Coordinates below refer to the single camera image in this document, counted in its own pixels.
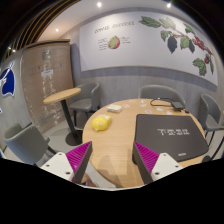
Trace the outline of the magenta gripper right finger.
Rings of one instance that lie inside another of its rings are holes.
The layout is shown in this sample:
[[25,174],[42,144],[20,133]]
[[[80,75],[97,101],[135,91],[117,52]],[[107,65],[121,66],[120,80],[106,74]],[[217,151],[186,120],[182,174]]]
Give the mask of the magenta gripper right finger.
[[169,154],[158,154],[137,142],[133,144],[133,156],[145,184],[159,180],[182,169],[182,166]]

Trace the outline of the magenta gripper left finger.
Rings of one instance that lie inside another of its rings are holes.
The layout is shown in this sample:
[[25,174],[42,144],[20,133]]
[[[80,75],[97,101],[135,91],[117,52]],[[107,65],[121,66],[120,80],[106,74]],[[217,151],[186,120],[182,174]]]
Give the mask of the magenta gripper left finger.
[[65,180],[80,184],[91,154],[92,142],[89,141],[68,153],[58,152],[41,168]]

